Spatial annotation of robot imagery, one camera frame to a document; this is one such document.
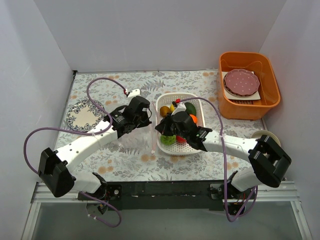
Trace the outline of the green custard apple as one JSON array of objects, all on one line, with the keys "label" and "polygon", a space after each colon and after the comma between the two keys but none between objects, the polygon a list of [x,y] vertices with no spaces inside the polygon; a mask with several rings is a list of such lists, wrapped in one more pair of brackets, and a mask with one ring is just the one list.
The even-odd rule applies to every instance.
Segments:
[{"label": "green custard apple", "polygon": [[163,145],[170,146],[176,142],[176,136],[166,136],[166,135],[161,135],[160,136],[160,141]]}]

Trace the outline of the red apple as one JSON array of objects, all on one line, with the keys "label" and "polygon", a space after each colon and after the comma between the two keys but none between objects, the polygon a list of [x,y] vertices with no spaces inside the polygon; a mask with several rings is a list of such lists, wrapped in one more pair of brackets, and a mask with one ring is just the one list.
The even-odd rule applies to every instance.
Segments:
[{"label": "red apple", "polygon": [[183,137],[181,137],[179,135],[176,136],[176,141],[178,143],[186,143],[187,142],[187,140],[185,138],[183,138]]}]

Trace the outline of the orange fruit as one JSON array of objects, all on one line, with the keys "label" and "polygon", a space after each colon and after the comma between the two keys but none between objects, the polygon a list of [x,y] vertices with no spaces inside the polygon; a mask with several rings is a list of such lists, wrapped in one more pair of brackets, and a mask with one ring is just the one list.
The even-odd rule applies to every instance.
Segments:
[{"label": "orange fruit", "polygon": [[190,114],[189,116],[192,118],[193,122],[197,125],[198,124],[197,117],[195,115],[193,115],[193,114]]}]

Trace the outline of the green avocado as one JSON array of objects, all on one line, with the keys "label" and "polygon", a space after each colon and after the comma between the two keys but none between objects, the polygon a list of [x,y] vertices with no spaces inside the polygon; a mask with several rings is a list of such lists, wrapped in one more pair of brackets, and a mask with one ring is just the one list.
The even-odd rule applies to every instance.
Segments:
[{"label": "green avocado", "polygon": [[187,112],[189,115],[194,115],[194,116],[197,115],[196,107],[195,107],[192,103],[190,103],[190,102],[185,102],[184,105],[185,105],[185,107],[186,107],[186,112]]}]

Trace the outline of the clear zip top bag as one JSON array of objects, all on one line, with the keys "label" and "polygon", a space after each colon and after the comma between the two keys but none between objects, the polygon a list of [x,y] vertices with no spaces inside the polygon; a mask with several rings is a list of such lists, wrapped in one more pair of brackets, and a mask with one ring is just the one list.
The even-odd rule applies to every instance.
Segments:
[{"label": "clear zip top bag", "polygon": [[156,108],[151,102],[147,110],[151,124],[142,128],[136,128],[131,133],[123,135],[120,139],[103,146],[103,150],[111,153],[127,155],[154,154],[156,149]]}]

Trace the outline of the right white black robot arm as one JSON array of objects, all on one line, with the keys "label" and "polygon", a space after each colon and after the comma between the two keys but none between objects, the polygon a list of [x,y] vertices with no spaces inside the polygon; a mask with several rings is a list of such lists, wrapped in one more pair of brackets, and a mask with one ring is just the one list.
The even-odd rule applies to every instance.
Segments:
[{"label": "right white black robot arm", "polygon": [[163,136],[180,136],[193,149],[217,152],[245,160],[249,168],[235,171],[222,185],[229,198],[237,199],[258,185],[280,186],[292,163],[289,155],[268,135],[258,139],[222,136],[211,128],[196,125],[184,111],[163,118],[155,130]]}]

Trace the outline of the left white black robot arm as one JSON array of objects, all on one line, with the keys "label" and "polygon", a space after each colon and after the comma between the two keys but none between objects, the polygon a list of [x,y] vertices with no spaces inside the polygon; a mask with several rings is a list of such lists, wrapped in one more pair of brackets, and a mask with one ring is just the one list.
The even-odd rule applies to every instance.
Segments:
[{"label": "left white black robot arm", "polygon": [[96,129],[103,133],[89,132],[75,141],[56,150],[47,148],[40,155],[38,175],[56,197],[62,197],[70,191],[85,192],[95,200],[101,200],[107,193],[107,182],[98,173],[76,173],[76,167],[104,145],[116,141],[134,129],[151,124],[147,111],[150,102],[135,96],[128,105],[116,108],[105,117]]}]

